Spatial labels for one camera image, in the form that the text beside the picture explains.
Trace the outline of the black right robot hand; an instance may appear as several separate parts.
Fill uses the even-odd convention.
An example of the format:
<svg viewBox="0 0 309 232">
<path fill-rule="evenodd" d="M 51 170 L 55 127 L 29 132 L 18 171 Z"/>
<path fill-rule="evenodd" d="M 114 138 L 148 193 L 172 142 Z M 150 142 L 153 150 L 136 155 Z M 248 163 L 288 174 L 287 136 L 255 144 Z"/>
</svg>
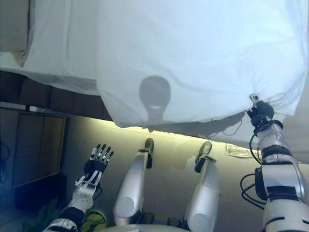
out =
<svg viewBox="0 0 309 232">
<path fill-rule="evenodd" d="M 260 100 L 256 94 L 250 94 L 249 98 L 253 102 L 253 106 L 246 113 L 255 128 L 261 127 L 273 119 L 274 109 L 269 103 Z"/>
</svg>

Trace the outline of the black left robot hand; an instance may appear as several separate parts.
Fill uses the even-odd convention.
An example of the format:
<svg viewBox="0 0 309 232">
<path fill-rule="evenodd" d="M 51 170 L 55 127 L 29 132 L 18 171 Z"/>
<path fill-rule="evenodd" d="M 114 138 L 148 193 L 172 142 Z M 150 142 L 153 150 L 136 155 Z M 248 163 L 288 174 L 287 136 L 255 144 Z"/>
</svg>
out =
<svg viewBox="0 0 309 232">
<path fill-rule="evenodd" d="M 112 151 L 111 146 L 107 146 L 106 144 L 98 144 L 95 146 L 90 153 L 89 159 L 84 165 L 83 171 L 85 180 L 88 181 L 93 177 L 93 182 L 98 178 L 99 174 L 103 174 L 113 154 L 114 152 Z"/>
</svg>

